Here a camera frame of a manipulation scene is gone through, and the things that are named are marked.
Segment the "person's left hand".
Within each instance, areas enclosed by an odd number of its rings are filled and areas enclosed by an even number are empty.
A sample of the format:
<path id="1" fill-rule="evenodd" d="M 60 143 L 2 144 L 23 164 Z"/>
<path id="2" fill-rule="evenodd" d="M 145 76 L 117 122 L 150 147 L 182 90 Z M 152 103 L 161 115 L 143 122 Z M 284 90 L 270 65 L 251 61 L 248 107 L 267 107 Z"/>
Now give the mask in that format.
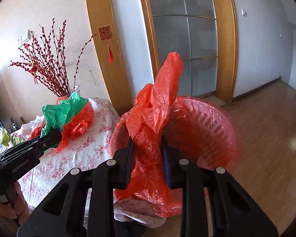
<path id="1" fill-rule="evenodd" d="M 18 182 L 14 183 L 14 190 L 16 192 L 16 197 L 13 201 L 13 206 L 0 203 L 0 215 L 10 219 L 17 218 L 19 224 L 22 225 L 30 216 L 29 207 Z"/>

